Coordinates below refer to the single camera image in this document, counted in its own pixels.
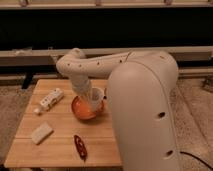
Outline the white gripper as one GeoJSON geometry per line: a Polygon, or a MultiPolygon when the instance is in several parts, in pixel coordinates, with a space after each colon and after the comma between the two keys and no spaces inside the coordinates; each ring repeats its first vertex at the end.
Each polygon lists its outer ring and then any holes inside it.
{"type": "Polygon", "coordinates": [[[73,91],[84,100],[91,99],[91,81],[87,76],[72,76],[71,77],[73,91]]]}

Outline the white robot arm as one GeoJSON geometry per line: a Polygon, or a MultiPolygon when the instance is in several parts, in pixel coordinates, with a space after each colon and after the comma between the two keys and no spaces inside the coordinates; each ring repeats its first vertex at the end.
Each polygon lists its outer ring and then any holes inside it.
{"type": "Polygon", "coordinates": [[[130,51],[87,58],[74,48],[57,70],[81,95],[92,77],[107,79],[107,103],[124,171],[182,171],[170,92],[178,66],[165,51],[130,51]]]}

